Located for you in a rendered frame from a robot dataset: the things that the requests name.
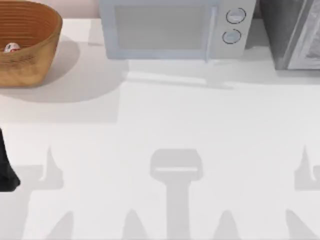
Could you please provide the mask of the pale microwave oven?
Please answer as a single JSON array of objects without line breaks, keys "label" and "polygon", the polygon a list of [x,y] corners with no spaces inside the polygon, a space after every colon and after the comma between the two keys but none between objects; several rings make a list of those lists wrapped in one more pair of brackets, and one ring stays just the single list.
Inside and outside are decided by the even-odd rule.
[{"label": "pale microwave oven", "polygon": [[99,0],[110,59],[235,59],[256,0]]}]

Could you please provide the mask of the microwave door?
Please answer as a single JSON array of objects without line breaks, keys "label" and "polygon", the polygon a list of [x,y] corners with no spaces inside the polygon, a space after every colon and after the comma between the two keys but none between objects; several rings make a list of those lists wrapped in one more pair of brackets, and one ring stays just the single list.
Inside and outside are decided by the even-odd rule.
[{"label": "microwave door", "polygon": [[216,0],[99,0],[110,59],[206,59]]}]

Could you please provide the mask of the round microwave knob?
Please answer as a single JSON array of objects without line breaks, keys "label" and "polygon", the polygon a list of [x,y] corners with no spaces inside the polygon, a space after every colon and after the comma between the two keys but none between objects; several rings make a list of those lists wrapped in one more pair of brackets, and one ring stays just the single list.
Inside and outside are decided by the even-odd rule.
[{"label": "round microwave knob", "polygon": [[228,45],[235,44],[239,42],[242,38],[242,33],[237,29],[230,29],[225,31],[222,35],[222,40]]},{"label": "round microwave knob", "polygon": [[243,8],[234,8],[227,12],[226,20],[230,24],[240,24],[246,18],[246,11]]}]

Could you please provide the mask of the brown woven basket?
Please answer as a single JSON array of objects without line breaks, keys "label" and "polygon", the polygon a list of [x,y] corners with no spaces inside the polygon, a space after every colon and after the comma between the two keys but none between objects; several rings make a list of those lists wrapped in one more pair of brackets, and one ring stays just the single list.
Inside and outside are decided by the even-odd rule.
[{"label": "brown woven basket", "polygon": [[[63,19],[52,7],[29,0],[0,0],[0,87],[30,87],[46,77]],[[4,53],[8,43],[20,50]]]}]

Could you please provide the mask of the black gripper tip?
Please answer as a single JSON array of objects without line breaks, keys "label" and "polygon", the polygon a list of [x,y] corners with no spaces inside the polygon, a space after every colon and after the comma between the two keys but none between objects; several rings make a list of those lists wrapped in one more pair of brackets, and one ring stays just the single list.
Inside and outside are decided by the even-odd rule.
[{"label": "black gripper tip", "polygon": [[0,193],[14,192],[20,184],[21,181],[9,162],[3,132],[0,128]]}]

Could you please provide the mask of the red and white can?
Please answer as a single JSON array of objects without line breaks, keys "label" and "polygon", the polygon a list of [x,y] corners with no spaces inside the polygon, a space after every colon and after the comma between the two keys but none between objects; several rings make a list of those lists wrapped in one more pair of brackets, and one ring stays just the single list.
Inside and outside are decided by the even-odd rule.
[{"label": "red and white can", "polygon": [[19,44],[15,43],[15,42],[10,42],[4,47],[3,52],[4,53],[11,53],[11,52],[18,51],[20,49],[21,49],[21,47],[19,46]]}]

